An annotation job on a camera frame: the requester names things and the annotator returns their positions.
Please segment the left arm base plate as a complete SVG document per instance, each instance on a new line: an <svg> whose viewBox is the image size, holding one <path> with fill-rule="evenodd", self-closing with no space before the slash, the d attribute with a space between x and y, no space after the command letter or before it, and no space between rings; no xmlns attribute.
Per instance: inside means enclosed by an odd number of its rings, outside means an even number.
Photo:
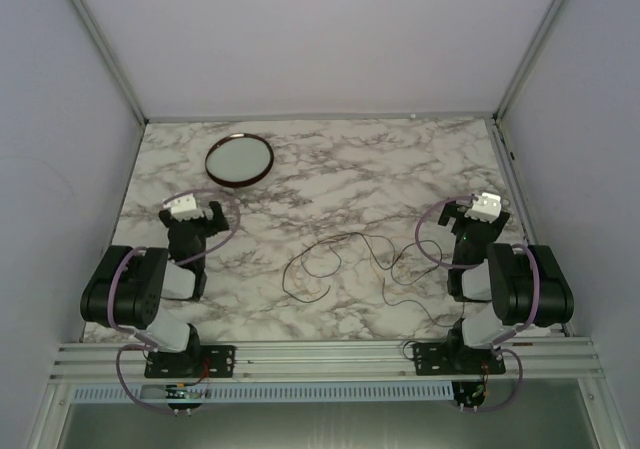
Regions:
<svg viewBox="0 0 640 449"><path fill-rule="evenodd" d="M235 368L234 345L203 345L179 353L153 352L144 376L148 379L231 378Z"/></svg>

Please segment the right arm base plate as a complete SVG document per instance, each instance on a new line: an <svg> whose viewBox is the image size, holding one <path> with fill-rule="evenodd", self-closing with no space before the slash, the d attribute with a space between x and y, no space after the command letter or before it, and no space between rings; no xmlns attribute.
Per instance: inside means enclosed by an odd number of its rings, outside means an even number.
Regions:
<svg viewBox="0 0 640 449"><path fill-rule="evenodd" d="M489 349L450 347L445 342L410 342L410 360L418 376L502 375L505 364Z"/></svg>

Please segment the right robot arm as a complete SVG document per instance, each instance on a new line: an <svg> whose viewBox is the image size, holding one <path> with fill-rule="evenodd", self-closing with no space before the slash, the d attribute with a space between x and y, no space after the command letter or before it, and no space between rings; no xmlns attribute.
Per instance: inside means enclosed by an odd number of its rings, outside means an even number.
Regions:
<svg viewBox="0 0 640 449"><path fill-rule="evenodd" d="M531 328L565 324L574 313L574 297L552 249L547 245L499 243L509 214L494 201L492 209L474 201L466 208L444 204L441 226L453 223L452 262L447 289L458 302L484 303L462 316L441 346L445 361L460 373L497 367L500 343Z"/></svg>

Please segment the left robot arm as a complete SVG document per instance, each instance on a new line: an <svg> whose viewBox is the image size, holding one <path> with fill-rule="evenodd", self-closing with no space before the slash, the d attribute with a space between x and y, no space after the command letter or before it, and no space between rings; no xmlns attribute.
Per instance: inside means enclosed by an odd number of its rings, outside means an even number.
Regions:
<svg viewBox="0 0 640 449"><path fill-rule="evenodd" d="M168 246L110 246L80 299L84 321L136 338L159 371L191 373L205 364L197 330L161 307L199 299L206 285L207 240L231 228L220 202L202 208L183 196L159 212Z"/></svg>

